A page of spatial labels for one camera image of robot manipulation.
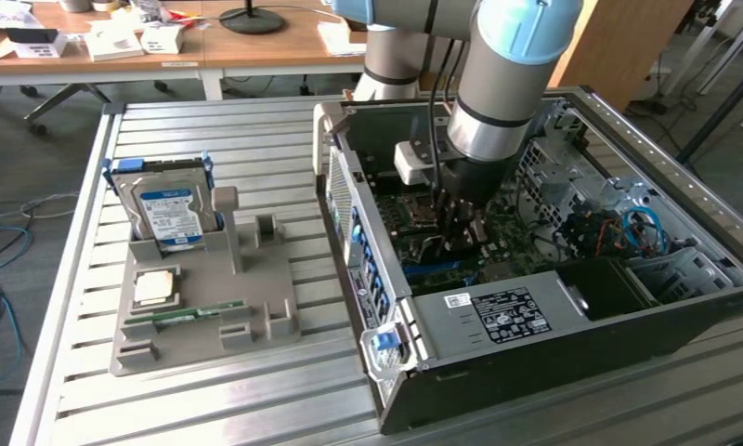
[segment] white label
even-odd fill
[[[444,299],[446,299],[446,306],[449,308],[464,307],[465,305],[470,305],[469,293],[462,293],[461,295],[445,295]]]
[[[140,194],[157,241],[165,245],[187,245],[204,236],[199,214],[189,209],[192,190],[160,190]]]
[[[163,62],[164,68],[197,67],[199,62]]]

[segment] blue hard drive label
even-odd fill
[[[201,220],[189,208],[195,200],[192,190],[143,192],[140,199],[160,243],[168,246],[188,245],[203,238]]]
[[[470,303],[497,344],[552,331],[526,288],[474,297]]]

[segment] cardboard box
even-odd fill
[[[184,33],[180,25],[148,28],[140,37],[140,45],[151,54],[179,54],[183,41]]]
[[[132,30],[91,31],[85,34],[85,44],[93,62],[133,58],[147,54]]]
[[[60,58],[65,50],[65,34],[59,30],[7,28],[16,57],[20,59]]]

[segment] wooden cabinet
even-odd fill
[[[589,85],[624,110],[693,1],[584,0],[550,86]]]

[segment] blue latch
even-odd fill
[[[207,171],[207,184],[209,185],[209,189],[214,189],[214,176],[212,171],[214,169],[214,163],[212,162],[212,157],[209,156],[208,151],[201,152],[201,162],[204,163],[204,170]]]
[[[111,158],[105,158],[101,160],[101,176],[108,181],[108,185],[113,190],[115,195],[117,196],[119,191],[115,189],[115,182],[113,182],[113,174],[111,173],[111,165],[113,164],[113,160]]]
[[[128,158],[125,160],[119,160],[119,166],[115,169],[117,174],[131,174],[135,172],[144,171],[144,159],[143,158]]]
[[[400,344],[397,332],[378,333],[377,336],[374,336],[374,347],[377,351],[397,348]]]

